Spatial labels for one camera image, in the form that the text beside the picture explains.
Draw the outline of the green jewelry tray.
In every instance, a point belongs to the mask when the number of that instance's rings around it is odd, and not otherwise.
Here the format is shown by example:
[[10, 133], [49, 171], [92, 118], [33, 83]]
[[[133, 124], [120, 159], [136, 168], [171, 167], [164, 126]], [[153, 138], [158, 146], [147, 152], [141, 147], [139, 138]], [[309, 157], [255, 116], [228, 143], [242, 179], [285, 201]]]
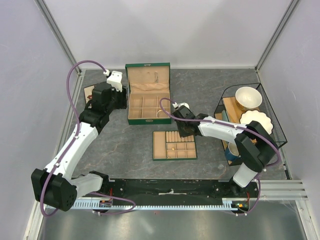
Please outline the green jewelry tray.
[[193, 135], [181, 137], [177, 130], [153, 132], [154, 161], [196, 160], [197, 148]]

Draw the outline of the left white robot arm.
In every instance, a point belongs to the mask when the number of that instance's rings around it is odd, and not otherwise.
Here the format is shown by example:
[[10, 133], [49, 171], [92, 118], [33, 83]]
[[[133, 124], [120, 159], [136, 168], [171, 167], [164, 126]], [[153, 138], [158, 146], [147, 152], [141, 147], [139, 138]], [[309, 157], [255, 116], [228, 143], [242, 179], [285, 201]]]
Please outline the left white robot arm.
[[127, 88], [117, 88], [107, 82], [94, 86], [92, 98], [80, 114], [73, 133], [56, 157], [44, 168], [36, 168], [31, 182], [36, 201], [57, 210], [68, 211], [76, 199], [94, 192], [106, 196], [110, 185], [106, 174], [92, 171], [72, 178], [81, 157], [110, 120], [113, 110], [127, 108]]

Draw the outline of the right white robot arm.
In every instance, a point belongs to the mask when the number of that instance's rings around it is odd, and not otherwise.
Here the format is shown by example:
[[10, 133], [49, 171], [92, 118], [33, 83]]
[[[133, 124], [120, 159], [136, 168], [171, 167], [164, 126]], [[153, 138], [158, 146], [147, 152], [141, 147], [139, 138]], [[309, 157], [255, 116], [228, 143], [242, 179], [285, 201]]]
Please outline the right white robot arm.
[[179, 135], [212, 137], [234, 144], [240, 157], [240, 167], [231, 179], [229, 191], [235, 197], [247, 191], [248, 184], [270, 164], [274, 156], [281, 160], [278, 145], [257, 121], [236, 124], [218, 120], [207, 114], [194, 115], [184, 103], [174, 103], [171, 118]]

